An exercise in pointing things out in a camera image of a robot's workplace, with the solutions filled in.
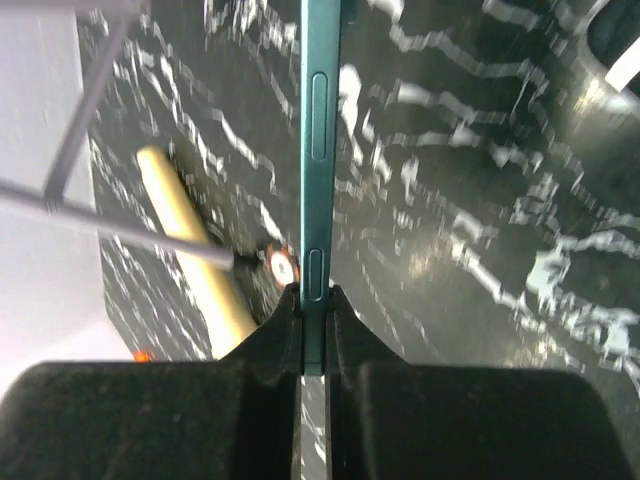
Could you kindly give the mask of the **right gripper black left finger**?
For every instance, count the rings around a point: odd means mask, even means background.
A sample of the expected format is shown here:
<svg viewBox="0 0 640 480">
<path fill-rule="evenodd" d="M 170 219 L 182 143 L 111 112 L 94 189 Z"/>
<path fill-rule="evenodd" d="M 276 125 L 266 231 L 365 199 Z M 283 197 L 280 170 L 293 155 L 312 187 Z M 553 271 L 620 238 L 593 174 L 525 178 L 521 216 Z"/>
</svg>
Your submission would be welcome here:
<svg viewBox="0 0 640 480">
<path fill-rule="evenodd" d="M 5 479 L 294 479 L 298 290 L 218 361 L 46 362 L 1 403 Z"/>
</svg>

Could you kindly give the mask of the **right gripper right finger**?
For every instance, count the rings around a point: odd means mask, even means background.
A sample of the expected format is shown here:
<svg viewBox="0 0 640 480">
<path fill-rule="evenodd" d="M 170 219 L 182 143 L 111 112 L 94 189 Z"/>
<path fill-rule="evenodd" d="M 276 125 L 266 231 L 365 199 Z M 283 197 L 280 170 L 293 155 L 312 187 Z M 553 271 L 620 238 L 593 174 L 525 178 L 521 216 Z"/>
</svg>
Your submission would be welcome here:
<svg viewBox="0 0 640 480">
<path fill-rule="evenodd" d="M 413 365 L 340 288 L 326 320 L 331 479 L 631 479 L 598 392 L 557 370 Z"/>
</svg>

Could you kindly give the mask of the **teal smartphone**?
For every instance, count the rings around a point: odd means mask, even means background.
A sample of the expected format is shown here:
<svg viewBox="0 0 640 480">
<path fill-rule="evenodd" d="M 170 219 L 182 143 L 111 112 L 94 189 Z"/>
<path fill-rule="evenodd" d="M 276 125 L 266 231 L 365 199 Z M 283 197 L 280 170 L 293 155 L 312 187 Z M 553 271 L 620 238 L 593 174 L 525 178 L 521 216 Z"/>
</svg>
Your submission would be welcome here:
<svg viewBox="0 0 640 480">
<path fill-rule="evenodd" d="M 330 287 L 340 45 L 355 1 L 303 0 L 300 15 L 300 307 L 303 373 L 325 367 Z"/>
</svg>

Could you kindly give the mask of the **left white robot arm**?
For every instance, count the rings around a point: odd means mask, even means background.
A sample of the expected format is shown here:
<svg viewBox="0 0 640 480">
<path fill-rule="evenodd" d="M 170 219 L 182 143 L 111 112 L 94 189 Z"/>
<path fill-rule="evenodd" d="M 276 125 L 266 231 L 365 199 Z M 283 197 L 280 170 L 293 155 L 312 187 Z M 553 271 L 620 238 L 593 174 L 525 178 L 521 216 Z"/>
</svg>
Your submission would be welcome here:
<svg viewBox="0 0 640 480">
<path fill-rule="evenodd" d="M 639 201 L 639 3 L 594 1 L 563 53 L 555 147 L 598 195 Z"/>
</svg>

